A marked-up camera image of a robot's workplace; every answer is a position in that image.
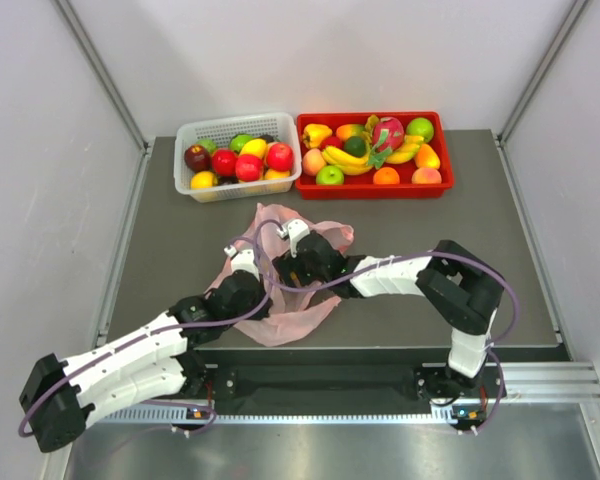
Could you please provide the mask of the pink plastic bag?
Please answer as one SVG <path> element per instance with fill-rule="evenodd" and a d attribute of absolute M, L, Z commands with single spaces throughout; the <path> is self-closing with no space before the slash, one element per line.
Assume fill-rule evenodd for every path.
<path fill-rule="evenodd" d="M 321 221 L 318 223 L 302 217 L 297 211 L 279 205 L 264 205 L 258 203 L 256 213 L 249 228 L 242 236 L 253 238 L 256 227 L 265 220 L 276 220 L 281 224 L 299 218 L 309 227 L 323 235 L 329 243 L 340 253 L 346 250 L 354 241 L 354 228 L 351 225 L 336 221 Z M 274 225 L 266 225 L 261 230 L 260 245 L 266 255 L 273 260 L 287 250 L 275 232 Z M 210 284 L 209 288 L 218 287 L 222 280 L 231 273 L 230 261 L 226 260 L 221 273 Z M 334 310 L 341 300 L 333 294 L 326 294 L 324 300 L 316 302 L 312 293 L 283 292 L 277 287 L 272 290 L 272 306 L 269 317 L 260 321 L 244 320 L 238 322 L 237 330 L 250 337 L 255 342 L 266 347 L 275 347 L 300 340 L 315 330 L 327 316 Z"/>

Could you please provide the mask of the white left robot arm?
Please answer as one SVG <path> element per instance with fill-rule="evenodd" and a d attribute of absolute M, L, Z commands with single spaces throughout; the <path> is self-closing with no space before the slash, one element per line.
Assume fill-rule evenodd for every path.
<path fill-rule="evenodd" d="M 260 320 L 272 302 L 259 274 L 237 270 L 210 293 L 179 300 L 116 341 L 65 359 L 38 359 L 19 396 L 22 437 L 51 453 L 102 418 L 158 397 L 204 393 L 209 374 L 196 348 L 237 319 Z"/>

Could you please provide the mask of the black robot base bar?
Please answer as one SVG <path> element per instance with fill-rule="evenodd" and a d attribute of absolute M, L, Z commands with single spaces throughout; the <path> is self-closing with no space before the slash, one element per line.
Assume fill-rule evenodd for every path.
<path fill-rule="evenodd" d="M 208 369 L 200 387 L 184 394 L 237 419 L 441 413 L 461 432 L 484 425 L 506 396 L 498 364 L 469 380 L 448 366 L 422 364 L 225 364 Z"/>

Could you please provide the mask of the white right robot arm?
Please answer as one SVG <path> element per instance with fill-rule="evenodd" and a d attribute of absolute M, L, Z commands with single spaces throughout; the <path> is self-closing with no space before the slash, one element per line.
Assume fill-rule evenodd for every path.
<path fill-rule="evenodd" d="M 411 260 L 396 257 L 346 256 L 312 232 L 273 260 L 281 283 L 309 287 L 321 283 L 342 299 L 383 295 L 426 298 L 452 327 L 445 370 L 420 380 L 428 399 L 456 399 L 472 394 L 484 380 L 486 345 L 504 291 L 482 263 L 454 241 L 443 240 Z"/>

